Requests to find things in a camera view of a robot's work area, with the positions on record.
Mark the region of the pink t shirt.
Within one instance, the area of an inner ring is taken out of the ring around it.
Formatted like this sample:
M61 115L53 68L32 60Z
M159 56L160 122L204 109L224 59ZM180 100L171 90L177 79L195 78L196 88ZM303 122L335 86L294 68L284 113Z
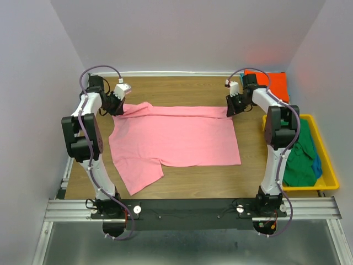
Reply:
M129 195L164 176L162 166L233 166L241 159L226 107L127 104L113 117L111 157Z

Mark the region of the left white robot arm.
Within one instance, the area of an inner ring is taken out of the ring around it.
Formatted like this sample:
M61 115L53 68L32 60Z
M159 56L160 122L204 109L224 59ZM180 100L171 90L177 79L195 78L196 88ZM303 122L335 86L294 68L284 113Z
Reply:
M120 194L108 176L103 163L104 150L96 115L102 110L111 116L123 115L124 89L127 84L118 84L115 91L104 91L108 81L100 76L90 76L88 87L80 94L80 103L70 116L61 119L63 135L69 157L74 158L86 171L95 190L95 198L87 199L92 206L86 206L95 219L123 218L126 210L120 201Z

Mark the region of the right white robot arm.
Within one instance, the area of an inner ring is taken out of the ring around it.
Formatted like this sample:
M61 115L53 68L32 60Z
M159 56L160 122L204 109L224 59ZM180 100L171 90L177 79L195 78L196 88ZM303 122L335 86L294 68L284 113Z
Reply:
M226 97L228 117L255 105L266 113L264 139L268 156L265 175L255 198L236 200L238 215L240 218L286 216L283 178L287 159L299 138L299 108L278 99L270 88L259 85L255 74L243 76L242 89L238 82L230 79L226 79L225 86L229 89Z

